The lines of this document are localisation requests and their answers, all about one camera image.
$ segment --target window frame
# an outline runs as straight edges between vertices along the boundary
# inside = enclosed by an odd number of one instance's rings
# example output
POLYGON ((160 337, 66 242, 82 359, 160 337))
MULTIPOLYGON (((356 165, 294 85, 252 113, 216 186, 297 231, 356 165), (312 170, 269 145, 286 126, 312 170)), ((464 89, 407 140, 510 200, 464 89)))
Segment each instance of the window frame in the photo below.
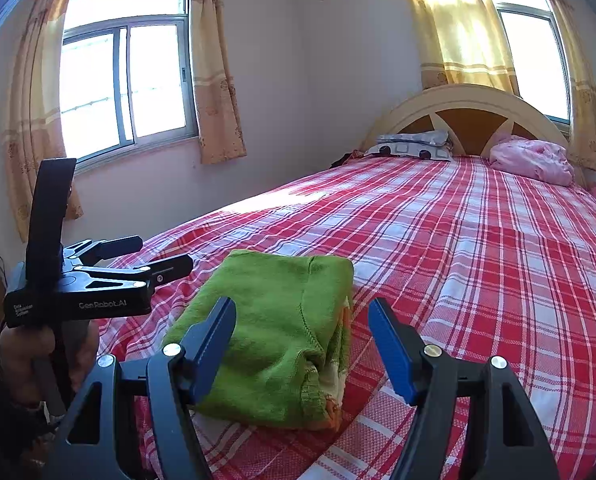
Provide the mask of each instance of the window frame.
POLYGON ((118 137, 120 142, 104 150, 90 153, 77 159, 76 173, 88 170, 104 164, 115 158, 126 156, 132 153, 139 153, 153 148, 158 148, 171 142, 184 139, 190 139, 198 136, 198 120, 196 118, 196 107, 194 103, 194 93, 192 88, 192 70, 190 60, 190 36, 189 20, 187 14, 187 3, 184 1, 183 14, 150 14, 146 16, 131 16, 129 18, 115 18, 103 22, 88 23, 65 30, 62 37, 62 46, 76 41, 113 35, 113 79, 114 79, 114 104, 116 109, 116 124, 118 126, 118 137), (131 88, 130 76, 130 34, 131 28, 143 27, 149 25, 175 25, 178 38, 178 63, 180 78, 180 87, 182 90, 182 99, 185 113, 185 126, 173 130, 165 130, 150 134, 148 136, 138 137, 134 123, 134 105, 131 88), (126 29, 126 78, 127 78, 127 97, 129 102, 129 117, 133 139, 127 140, 125 135, 126 124, 124 124, 123 111, 121 107, 121 89, 120 89, 120 32, 126 29))
MULTIPOLYGON (((545 0, 547 5, 550 7, 552 4, 549 0, 545 0)), ((536 7, 528 7, 520 4, 509 4, 506 2, 503 3, 496 3, 494 2, 494 6, 498 11, 498 15, 500 17, 500 22, 502 23, 503 30, 505 31, 505 39, 507 40, 507 45, 509 46, 509 51, 511 52, 511 46, 509 44, 509 35, 507 33, 507 29, 505 27, 505 21, 502 19, 503 12, 509 12, 511 14, 522 14, 524 16, 529 16, 531 18, 537 18, 540 20, 547 20, 552 28, 553 37, 556 40, 556 46, 558 46, 558 52, 560 54, 560 65, 562 66, 562 74, 565 79, 565 88, 567 91, 567 108, 569 110, 569 119, 565 119, 562 117, 554 117, 547 114, 544 114, 549 120, 556 124, 556 127, 566 136, 569 135, 569 129, 571 126, 571 85, 569 81, 569 69, 567 66, 567 59, 565 56, 565 49, 562 44, 562 38, 560 36, 560 31, 558 30, 558 24, 556 23, 556 18, 553 15, 553 12, 550 10, 543 10, 537 9, 536 7)))

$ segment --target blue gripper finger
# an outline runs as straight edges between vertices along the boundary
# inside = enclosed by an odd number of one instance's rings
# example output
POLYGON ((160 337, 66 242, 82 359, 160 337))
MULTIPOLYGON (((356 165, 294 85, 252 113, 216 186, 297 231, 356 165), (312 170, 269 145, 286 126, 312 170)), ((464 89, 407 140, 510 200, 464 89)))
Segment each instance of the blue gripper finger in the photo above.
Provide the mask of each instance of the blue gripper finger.
POLYGON ((220 298, 207 319, 191 326, 182 338, 185 359, 194 365, 189 389, 192 404, 198 404, 211 390, 235 327, 236 304, 231 298, 220 298))
POLYGON ((387 369, 394 391, 407 404, 416 406, 424 393, 422 358, 424 343, 414 327, 398 321, 383 298, 369 304, 369 328, 387 369))

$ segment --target checkered bedsheet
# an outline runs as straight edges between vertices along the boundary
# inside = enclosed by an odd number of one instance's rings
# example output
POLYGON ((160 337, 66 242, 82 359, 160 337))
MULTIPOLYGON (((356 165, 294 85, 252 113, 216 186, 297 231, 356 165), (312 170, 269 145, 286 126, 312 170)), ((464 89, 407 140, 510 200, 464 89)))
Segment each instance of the checkered bedsheet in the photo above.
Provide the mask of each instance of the checkered bedsheet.
MULTIPOLYGON (((596 202, 581 188, 501 173, 475 157, 355 160, 183 224, 118 260, 129 266, 188 253, 196 268, 156 292, 151 315, 101 322, 101 352, 120 360, 155 352, 236 248, 353 261, 351 368, 338 433, 195 415, 215 478, 389 477, 413 410, 393 391, 372 341, 367 306, 377 296, 454 357, 504 356, 537 410, 561 478, 583 478, 594 464, 596 202)), ((459 400, 445 478, 457 476, 467 414, 459 400)), ((148 414, 144 420, 143 454, 158 471, 148 414)))

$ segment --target cream headboard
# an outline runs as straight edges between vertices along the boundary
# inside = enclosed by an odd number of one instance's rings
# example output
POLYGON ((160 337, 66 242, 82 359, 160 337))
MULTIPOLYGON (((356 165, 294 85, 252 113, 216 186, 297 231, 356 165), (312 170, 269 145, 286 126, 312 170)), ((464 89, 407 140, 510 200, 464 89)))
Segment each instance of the cream headboard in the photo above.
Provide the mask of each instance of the cream headboard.
POLYGON ((510 133, 567 147, 567 139, 543 114, 502 90, 471 84, 430 88, 384 115, 364 140, 364 152, 382 134, 449 132, 454 155, 488 156, 493 134, 510 133))

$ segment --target window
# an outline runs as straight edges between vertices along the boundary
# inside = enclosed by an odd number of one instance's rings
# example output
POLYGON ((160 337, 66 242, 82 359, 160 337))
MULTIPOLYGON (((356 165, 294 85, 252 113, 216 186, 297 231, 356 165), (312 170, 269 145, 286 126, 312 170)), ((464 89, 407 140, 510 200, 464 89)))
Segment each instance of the window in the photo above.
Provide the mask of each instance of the window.
POLYGON ((569 123, 564 51, 547 0, 493 0, 514 59, 521 97, 556 124, 569 123))
POLYGON ((185 0, 70 0, 60 59, 67 156, 81 163, 195 134, 188 53, 185 0))

